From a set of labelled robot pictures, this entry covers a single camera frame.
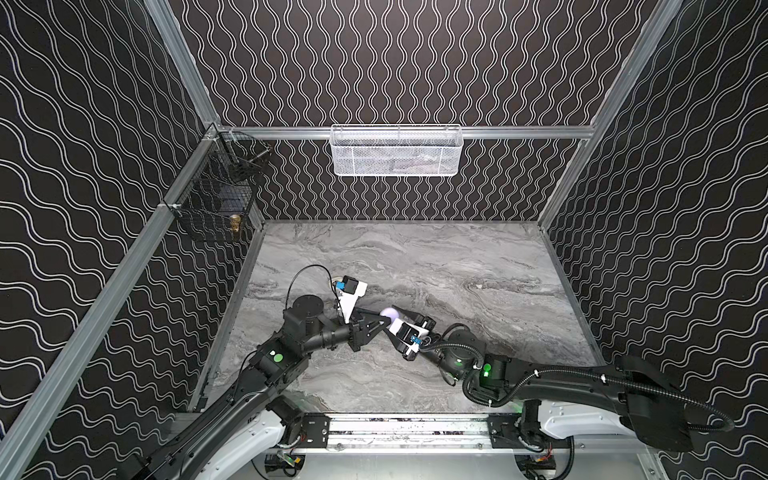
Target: gold object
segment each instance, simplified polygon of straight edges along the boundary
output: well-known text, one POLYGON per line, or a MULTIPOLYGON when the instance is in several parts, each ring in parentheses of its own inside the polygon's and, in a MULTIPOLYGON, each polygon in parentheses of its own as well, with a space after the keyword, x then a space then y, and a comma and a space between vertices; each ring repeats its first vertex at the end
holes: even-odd
POLYGON ((232 230, 232 233, 240 232, 240 222, 242 219, 239 214, 230 215, 230 230, 232 230))

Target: gray marble surface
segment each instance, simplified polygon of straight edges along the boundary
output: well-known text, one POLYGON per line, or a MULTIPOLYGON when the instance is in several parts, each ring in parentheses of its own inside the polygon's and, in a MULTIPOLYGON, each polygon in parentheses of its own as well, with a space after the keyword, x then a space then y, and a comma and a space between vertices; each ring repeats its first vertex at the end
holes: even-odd
MULTIPOLYGON (((358 306, 392 304, 430 315, 442 331, 469 325, 496 353, 537 362, 590 365, 593 357, 533 224, 271 223, 238 313, 215 399, 243 357, 283 323, 288 284, 305 265, 369 284, 358 306)), ((330 301, 327 276, 310 269, 293 286, 330 301)), ((289 388, 303 408, 330 412, 479 412, 425 359, 406 362, 382 333, 361 352, 313 354, 289 388)))

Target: wire mesh basket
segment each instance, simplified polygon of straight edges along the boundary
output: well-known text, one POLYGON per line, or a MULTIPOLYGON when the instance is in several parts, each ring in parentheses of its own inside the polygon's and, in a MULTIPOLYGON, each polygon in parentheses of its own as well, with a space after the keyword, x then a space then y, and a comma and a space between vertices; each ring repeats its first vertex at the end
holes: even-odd
POLYGON ((249 213, 260 172, 258 164, 223 151, 210 151, 187 189, 174 215, 195 241, 250 242, 249 213))
POLYGON ((452 177, 464 139, 459 125, 331 127, 333 171, 344 177, 452 177))

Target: white wire basket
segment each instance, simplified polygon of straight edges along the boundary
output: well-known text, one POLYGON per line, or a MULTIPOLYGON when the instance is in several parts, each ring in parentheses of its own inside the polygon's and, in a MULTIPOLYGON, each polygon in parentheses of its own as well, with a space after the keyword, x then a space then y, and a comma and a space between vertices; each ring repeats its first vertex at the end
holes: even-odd
POLYGON ((464 138, 459 125, 331 127, 333 171, 342 177, 452 177, 464 138))

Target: wavy line pattern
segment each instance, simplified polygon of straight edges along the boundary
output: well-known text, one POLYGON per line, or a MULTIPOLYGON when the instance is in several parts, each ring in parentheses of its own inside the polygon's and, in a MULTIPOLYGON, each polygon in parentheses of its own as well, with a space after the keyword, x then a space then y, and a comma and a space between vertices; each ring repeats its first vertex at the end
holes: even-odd
POLYGON ((768 478, 767 88, 768 2, 688 0, 550 229, 603 355, 737 419, 676 480, 768 478))
MULTIPOLYGON (((254 153, 248 137, 224 138, 235 154, 254 153)), ((328 142, 279 141, 257 203, 271 220, 535 221, 577 144, 469 141, 454 177, 339 177, 328 142)))
POLYGON ((584 125, 655 0, 171 0, 222 122, 584 125))
POLYGON ((0 439, 202 135, 139 0, 0 0, 0 439))
POLYGON ((187 408, 247 245, 197 244, 174 224, 24 478, 114 476, 166 440, 187 408))

